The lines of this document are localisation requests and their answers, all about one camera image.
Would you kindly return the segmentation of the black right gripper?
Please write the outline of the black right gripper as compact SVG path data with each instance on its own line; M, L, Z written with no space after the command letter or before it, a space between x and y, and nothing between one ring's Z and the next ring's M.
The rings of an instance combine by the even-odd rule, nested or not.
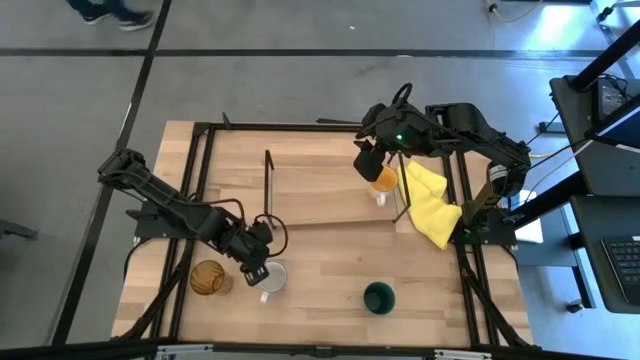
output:
M375 182L383 171L385 153L373 151L375 146L386 151L409 155L425 155L428 150L429 122L412 106L386 106L378 103L369 108L354 144L360 149L353 166L367 182Z

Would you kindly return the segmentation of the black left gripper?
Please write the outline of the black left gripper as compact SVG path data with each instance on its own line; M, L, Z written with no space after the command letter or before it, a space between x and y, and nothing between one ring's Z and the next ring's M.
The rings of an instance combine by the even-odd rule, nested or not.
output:
M263 221L254 222L247 228L232 225L225 231L223 253L241 264L248 286L253 287L270 275L265 262L269 255L268 245L272 241L271 228Z

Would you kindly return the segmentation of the white mug red lattice pattern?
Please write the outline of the white mug red lattice pattern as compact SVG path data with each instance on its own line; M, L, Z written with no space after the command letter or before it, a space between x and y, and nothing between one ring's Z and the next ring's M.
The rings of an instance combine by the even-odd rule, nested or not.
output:
M282 290L287 283L287 269L286 267L277 261L269 261L265 264L268 271L268 275L263 279L258 287L262 291L260 302L266 303L270 295L273 295Z

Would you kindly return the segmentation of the dark green cup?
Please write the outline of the dark green cup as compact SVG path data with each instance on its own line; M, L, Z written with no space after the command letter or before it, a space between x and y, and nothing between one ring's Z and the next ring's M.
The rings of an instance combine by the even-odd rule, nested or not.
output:
M396 297L390 285L384 282L373 282L365 288L363 301L369 312L375 315L386 315L394 309Z

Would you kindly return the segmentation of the amber ribbed glass cup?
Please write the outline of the amber ribbed glass cup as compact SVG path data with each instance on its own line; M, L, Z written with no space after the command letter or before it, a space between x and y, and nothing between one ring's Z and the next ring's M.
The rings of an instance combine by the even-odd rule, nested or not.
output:
M213 260L198 263L190 274L191 289L198 295L224 295L231 291L233 278Z

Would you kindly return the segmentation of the yellow cloth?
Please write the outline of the yellow cloth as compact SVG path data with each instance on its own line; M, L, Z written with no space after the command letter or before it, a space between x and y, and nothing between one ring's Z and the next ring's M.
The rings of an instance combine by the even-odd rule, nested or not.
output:
M439 249L448 248L449 239L462 216L462 209L445 201L447 179L416 161L396 168L401 196L406 177L411 205L408 213L415 229Z

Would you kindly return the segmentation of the dark grey desk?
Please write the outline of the dark grey desk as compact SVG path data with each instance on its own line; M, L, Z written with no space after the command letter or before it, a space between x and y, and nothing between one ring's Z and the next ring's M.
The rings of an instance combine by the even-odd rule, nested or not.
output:
M573 147L577 151L586 144L585 133L591 126L591 96L571 89L565 78L553 78L549 84L570 142L581 141ZM593 141L576 161L590 194L640 197L640 153Z

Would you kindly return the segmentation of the dark grey floor stand foot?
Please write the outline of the dark grey floor stand foot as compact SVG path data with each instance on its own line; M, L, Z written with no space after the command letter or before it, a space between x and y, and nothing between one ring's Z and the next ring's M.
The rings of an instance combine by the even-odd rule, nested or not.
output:
M0 219L0 239L5 235L18 236L27 240L35 240L38 236L38 232L14 222Z

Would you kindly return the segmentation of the black device on desk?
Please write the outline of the black device on desk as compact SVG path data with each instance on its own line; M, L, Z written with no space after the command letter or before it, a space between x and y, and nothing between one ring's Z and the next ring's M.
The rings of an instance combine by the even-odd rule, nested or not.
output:
M605 119L627 101L627 87L628 81L615 75L604 74L597 78L592 87L595 121Z

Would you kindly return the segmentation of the black diagonal beam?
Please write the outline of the black diagonal beam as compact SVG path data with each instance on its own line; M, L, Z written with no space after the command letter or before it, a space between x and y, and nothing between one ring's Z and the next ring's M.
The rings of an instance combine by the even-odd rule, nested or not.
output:
M609 67L625 56L640 42L640 20L636 21L617 40L596 57L584 70L569 81L574 91L587 89Z

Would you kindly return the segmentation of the person's foot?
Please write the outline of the person's foot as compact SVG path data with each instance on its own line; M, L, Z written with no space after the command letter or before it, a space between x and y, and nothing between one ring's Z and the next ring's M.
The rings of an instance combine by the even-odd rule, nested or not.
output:
M66 2L90 26L110 15L110 11L102 3L94 3L91 0L66 0Z
M107 10L118 20L123 31L136 31L149 27L153 23L152 11L135 11L129 9L123 0L104 0Z

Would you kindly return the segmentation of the black laptop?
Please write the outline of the black laptop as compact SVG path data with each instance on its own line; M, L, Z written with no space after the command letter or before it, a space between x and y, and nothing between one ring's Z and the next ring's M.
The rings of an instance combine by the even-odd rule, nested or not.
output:
M640 198L573 196L570 204L606 309L640 314Z

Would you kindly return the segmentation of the black aluminium table frame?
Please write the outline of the black aluminium table frame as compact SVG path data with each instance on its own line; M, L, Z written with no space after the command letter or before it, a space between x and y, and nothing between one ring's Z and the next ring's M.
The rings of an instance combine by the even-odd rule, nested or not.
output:
M356 153L349 132L313 124L224 129L170 121L145 157L169 184L255 216L264 204L263 152L271 149ZM182 341L318 347L467 347L488 340L483 312L466 311L455 251L438 249L407 218L285 225L273 247L288 280L266 303L237 264L222 258L234 280L231 291L202 296L186 289L180 318L165 315L160 334L176 330ZM389 314L365 308L364 290L373 282L393 289L396 303Z

